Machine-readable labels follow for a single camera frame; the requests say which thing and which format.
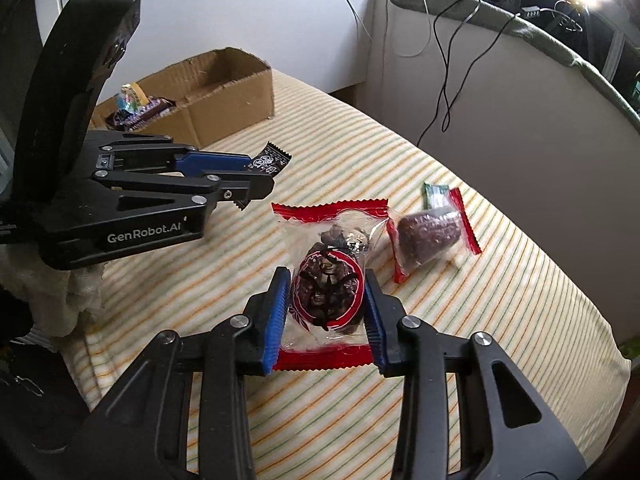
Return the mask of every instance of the white wall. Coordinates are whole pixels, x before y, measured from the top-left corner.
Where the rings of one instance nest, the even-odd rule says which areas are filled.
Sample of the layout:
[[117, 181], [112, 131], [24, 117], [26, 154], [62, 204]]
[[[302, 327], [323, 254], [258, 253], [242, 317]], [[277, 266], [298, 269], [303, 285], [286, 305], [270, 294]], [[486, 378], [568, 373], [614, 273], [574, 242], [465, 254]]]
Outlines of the white wall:
[[[370, 23], [370, 0], [351, 3]], [[56, 0], [36, 0], [43, 40], [57, 6]], [[364, 80], [369, 38], [358, 32], [345, 0], [142, 0], [140, 26], [102, 97], [171, 63], [229, 45], [329, 92]]]
[[[411, 142], [431, 121], [444, 77], [424, 13], [390, 4], [382, 85], [384, 3], [377, 1], [374, 44], [362, 108]], [[458, 22], [438, 20], [446, 48]], [[450, 90], [496, 33], [465, 25], [452, 48]], [[618, 340], [640, 333], [640, 135], [577, 70], [522, 40], [500, 38], [476, 63], [452, 111], [421, 147], [475, 187], [533, 238], [597, 305]]]

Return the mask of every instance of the metal screw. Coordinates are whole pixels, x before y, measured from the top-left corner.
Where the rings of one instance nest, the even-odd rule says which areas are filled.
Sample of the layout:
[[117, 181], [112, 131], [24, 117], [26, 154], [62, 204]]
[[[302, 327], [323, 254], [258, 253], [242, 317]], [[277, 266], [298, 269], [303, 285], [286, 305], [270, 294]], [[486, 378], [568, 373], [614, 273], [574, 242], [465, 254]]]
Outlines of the metal screw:
[[494, 340], [487, 332], [476, 332], [474, 341], [482, 346], [489, 346]]
[[229, 320], [229, 323], [231, 323], [233, 328], [244, 328], [249, 324], [249, 318], [243, 314], [238, 314], [237, 316], [233, 316]]
[[162, 330], [156, 337], [163, 345], [168, 345], [169, 343], [173, 343], [178, 335], [173, 330]]
[[407, 328], [418, 328], [421, 322], [420, 318], [415, 316], [404, 316], [402, 318], [402, 324]]

